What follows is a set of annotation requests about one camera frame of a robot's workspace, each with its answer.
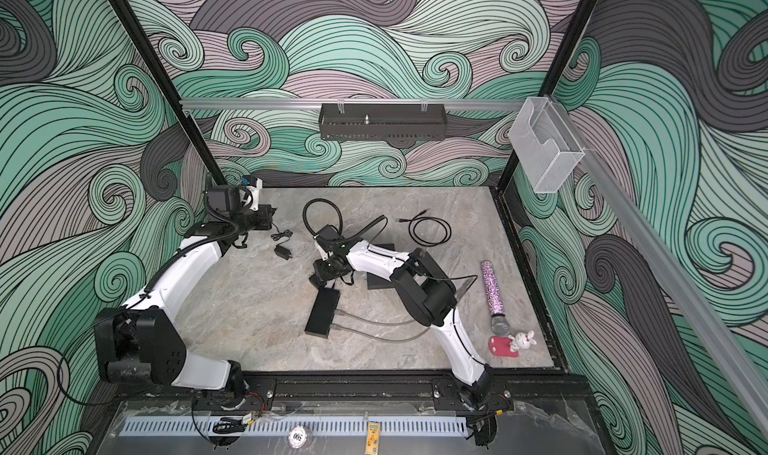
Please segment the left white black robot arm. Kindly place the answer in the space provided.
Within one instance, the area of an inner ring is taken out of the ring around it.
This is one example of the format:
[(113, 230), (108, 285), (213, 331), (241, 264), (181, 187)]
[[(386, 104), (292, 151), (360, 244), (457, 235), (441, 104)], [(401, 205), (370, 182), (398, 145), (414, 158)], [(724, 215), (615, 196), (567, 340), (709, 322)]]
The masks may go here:
[(231, 248), (242, 248), (252, 231), (272, 227), (274, 208), (262, 204), (262, 182), (215, 185), (205, 193), (204, 221), (184, 235), (177, 251), (123, 306), (104, 309), (94, 322), (101, 380), (153, 384), (244, 396), (239, 363), (191, 351), (175, 319), (195, 286)]

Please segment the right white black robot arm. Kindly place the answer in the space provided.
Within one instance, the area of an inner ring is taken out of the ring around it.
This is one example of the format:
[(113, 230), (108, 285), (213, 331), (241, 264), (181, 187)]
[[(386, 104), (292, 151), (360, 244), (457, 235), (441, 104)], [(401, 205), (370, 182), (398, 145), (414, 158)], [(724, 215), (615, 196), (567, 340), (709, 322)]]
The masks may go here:
[(450, 362), (462, 403), (475, 410), (484, 408), (492, 388), (491, 368), (472, 345), (457, 310), (459, 293), (470, 288), (477, 277), (448, 276), (421, 248), (410, 253), (397, 252), (366, 240), (365, 233), (387, 221), (384, 215), (357, 233), (346, 236), (341, 211), (335, 209), (338, 223), (316, 230), (309, 223), (308, 211), (317, 203), (336, 208), (327, 199), (314, 198), (302, 209), (302, 221), (320, 253), (320, 258), (313, 262), (314, 273), (309, 278), (317, 289), (317, 296), (305, 332), (320, 337), (329, 334), (340, 298), (335, 283), (342, 281), (344, 276), (364, 272), (386, 279), (396, 290), (411, 319), (437, 338)]

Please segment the black network switch box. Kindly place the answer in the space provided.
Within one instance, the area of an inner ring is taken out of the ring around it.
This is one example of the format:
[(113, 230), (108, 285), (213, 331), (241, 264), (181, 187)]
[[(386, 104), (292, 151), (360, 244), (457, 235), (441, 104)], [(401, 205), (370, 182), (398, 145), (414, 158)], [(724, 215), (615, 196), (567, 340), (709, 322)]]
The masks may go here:
[(333, 288), (321, 288), (315, 297), (307, 323), (306, 335), (327, 338), (336, 314), (340, 292)]

